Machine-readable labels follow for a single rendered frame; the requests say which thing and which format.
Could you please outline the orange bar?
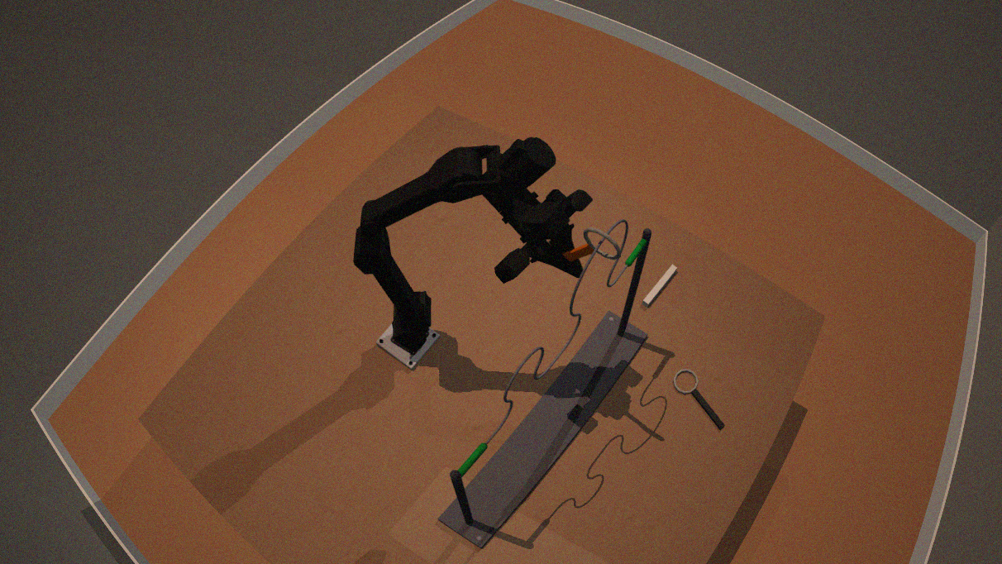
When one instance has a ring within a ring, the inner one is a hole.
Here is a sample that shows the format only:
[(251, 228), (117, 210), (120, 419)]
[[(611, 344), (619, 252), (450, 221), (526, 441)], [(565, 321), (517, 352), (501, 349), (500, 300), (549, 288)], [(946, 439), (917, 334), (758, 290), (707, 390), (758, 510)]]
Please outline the orange bar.
[(565, 256), (565, 258), (568, 261), (580, 259), (580, 257), (585, 257), (585, 256), (591, 255), (591, 253), (593, 253), (594, 248), (596, 246), (593, 245), (593, 242), (589, 239), (588, 232), (594, 232), (594, 233), (600, 234), (600, 236), (604, 237), (605, 240), (610, 241), (611, 243), (613, 243), (613, 245), (616, 248), (616, 251), (618, 251), (618, 254), (615, 255), (615, 256), (609, 255), (608, 253), (605, 253), (605, 252), (601, 251), (600, 249), (598, 249), (596, 251), (597, 253), (599, 253), (601, 256), (605, 257), (605, 259), (610, 259), (610, 260), (620, 259), (620, 257), (621, 257), (621, 248), (613, 240), (613, 238), (611, 236), (609, 236), (608, 234), (602, 232), (601, 229), (596, 229), (596, 228), (588, 227), (588, 228), (585, 228), (585, 230), (584, 230), (584, 239), (586, 240), (586, 242), (588, 243), (588, 245), (580, 246), (578, 248), (574, 248), (574, 250), (572, 250), (572, 251), (566, 251), (566, 252), (562, 253), (562, 255)]

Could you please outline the grey ring with black handle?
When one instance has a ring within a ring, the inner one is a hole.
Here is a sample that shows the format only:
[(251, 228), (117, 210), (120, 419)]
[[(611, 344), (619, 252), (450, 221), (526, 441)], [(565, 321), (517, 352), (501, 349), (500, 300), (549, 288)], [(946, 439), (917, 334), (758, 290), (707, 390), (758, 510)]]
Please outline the grey ring with black handle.
[[(677, 376), (679, 376), (679, 374), (681, 373), (681, 371), (689, 371), (692, 375), (694, 375), (694, 378), (696, 379), (696, 381), (695, 381), (694, 388), (692, 388), (692, 390), (681, 390), (679, 387), (677, 387), (677, 385), (676, 385), (676, 378), (677, 378)], [(712, 407), (709, 406), (708, 402), (706, 402), (705, 399), (703, 397), (701, 397), (700, 392), (698, 392), (698, 389), (696, 389), (696, 387), (698, 387), (698, 382), (699, 382), (698, 381), (698, 375), (696, 375), (694, 373), (694, 371), (692, 371), (692, 370), (681, 369), (680, 371), (676, 371), (675, 376), (673, 376), (673, 385), (675, 386), (675, 388), (679, 392), (684, 393), (684, 394), (691, 393), (694, 396), (694, 398), (696, 399), (696, 401), (699, 402), (699, 406), (701, 406), (701, 408), (704, 409), (704, 411), (713, 420), (713, 422), (717, 424), (717, 427), (720, 430), (720, 428), (723, 428), (725, 426), (725, 423), (722, 423), (722, 420), (720, 420), (720, 418), (718, 417), (717, 413), (715, 413), (713, 411)]]

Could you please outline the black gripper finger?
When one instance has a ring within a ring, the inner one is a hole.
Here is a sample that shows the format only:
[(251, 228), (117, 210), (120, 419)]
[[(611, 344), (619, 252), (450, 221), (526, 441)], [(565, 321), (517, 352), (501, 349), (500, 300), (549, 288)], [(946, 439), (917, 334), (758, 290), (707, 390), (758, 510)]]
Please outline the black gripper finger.
[[(558, 250), (561, 253), (564, 253), (566, 251), (572, 251), (572, 250), (574, 250), (574, 243), (572, 241), (572, 228), (573, 227), (574, 227), (574, 223), (571, 223), (571, 225), (565, 230), (565, 232), (563, 232), (560, 236), (555, 237), (554, 240), (550, 240), (549, 241), (550, 245), (553, 242), (555, 242), (555, 245), (557, 246)], [(572, 261), (569, 261), (569, 262), (574, 267), (576, 267), (576, 269), (579, 270), (580, 273), (582, 274), (583, 267), (581, 265), (580, 259), (572, 260)]]
[(569, 275), (573, 275), (574, 278), (580, 278), (581, 276), (580, 271), (577, 270), (576, 267), (574, 267), (558, 250), (555, 242), (553, 242), (551, 246), (547, 248), (544, 253), (542, 253), (542, 255), (536, 257), (536, 259), (530, 260), (531, 264), (534, 264), (536, 261), (543, 262), (543, 264), (553, 265), (557, 267), (557, 269), (568, 272)]

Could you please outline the beige rectangular bar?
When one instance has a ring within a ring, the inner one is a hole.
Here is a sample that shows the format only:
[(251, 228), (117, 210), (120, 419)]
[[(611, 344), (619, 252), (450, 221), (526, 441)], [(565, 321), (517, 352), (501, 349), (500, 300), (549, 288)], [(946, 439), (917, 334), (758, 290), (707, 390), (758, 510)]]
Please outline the beige rectangular bar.
[(646, 298), (642, 300), (642, 305), (646, 305), (646, 307), (648, 307), (648, 305), (651, 305), (652, 300), (654, 300), (659, 294), (659, 292), (661, 292), (661, 290), (665, 288), (666, 283), (671, 279), (671, 276), (675, 274), (676, 270), (677, 267), (673, 264), (670, 267), (668, 267), (668, 271), (665, 273), (665, 275), (663, 275), (662, 278), (659, 281), (657, 281), (656, 286), (654, 286), (654, 288), (646, 296)]

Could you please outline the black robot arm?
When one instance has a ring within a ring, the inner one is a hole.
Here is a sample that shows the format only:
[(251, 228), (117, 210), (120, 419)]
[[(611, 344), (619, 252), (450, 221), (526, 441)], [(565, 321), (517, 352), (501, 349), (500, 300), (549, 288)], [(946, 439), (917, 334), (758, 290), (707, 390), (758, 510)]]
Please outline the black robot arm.
[[(482, 158), (487, 158), (485, 174)], [(365, 201), (353, 262), (364, 274), (373, 274), (395, 304), (391, 342), (412, 355), (421, 349), (431, 326), (431, 298), (426, 292), (414, 292), (403, 277), (389, 251), (386, 227), (438, 201), (458, 203), (481, 194), (502, 212), (554, 165), (553, 150), (537, 137), (517, 139), (502, 155), (500, 146), (460, 146), (437, 158), (426, 174)], [(513, 219), (529, 243), (536, 237), (553, 240), (569, 223), (565, 212), (570, 201), (559, 189), (553, 189), (543, 203), (533, 196), (527, 203), (527, 212), (516, 212)]]

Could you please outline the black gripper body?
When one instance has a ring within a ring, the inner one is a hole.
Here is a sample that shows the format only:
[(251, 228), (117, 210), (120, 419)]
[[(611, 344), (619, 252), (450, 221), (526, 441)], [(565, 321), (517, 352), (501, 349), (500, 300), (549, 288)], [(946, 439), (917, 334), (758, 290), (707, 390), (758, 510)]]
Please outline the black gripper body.
[[(538, 195), (534, 193), (534, 191), (531, 194), (528, 189), (524, 189), (518, 198), (512, 201), (506, 208), (503, 208), (502, 212), (500, 212), (503, 217), (502, 221), (505, 224), (509, 223), (510, 226), (516, 229), (516, 231), (520, 234), (520, 240), (523, 243), (527, 242), (526, 245), (522, 246), (522, 248), (516, 248), (516, 250), (508, 253), (504, 259), (502, 259), (499, 264), (494, 267), (497, 278), (503, 281), (503, 284), (517, 278), (520, 272), (522, 272), (522, 270), (530, 264), (530, 257), (532, 257), (532, 259), (536, 259), (536, 257), (542, 255), (542, 253), (544, 253), (547, 248), (551, 246), (544, 237), (538, 237), (536, 240), (529, 243), (524, 237), (522, 237), (522, 234), (513, 219), (513, 215), (516, 212), (520, 212), (521, 214), (527, 212), (530, 208), (527, 201), (531, 196), (533, 196), (535, 200)], [(585, 193), (584, 190), (580, 189), (567, 196), (567, 199), (570, 201), (570, 207), (568, 207), (565, 212), (568, 218), (575, 212), (582, 212), (583, 209), (588, 207), (590, 201), (593, 200), (587, 193)], [(536, 199), (536, 201), (538, 200)]]

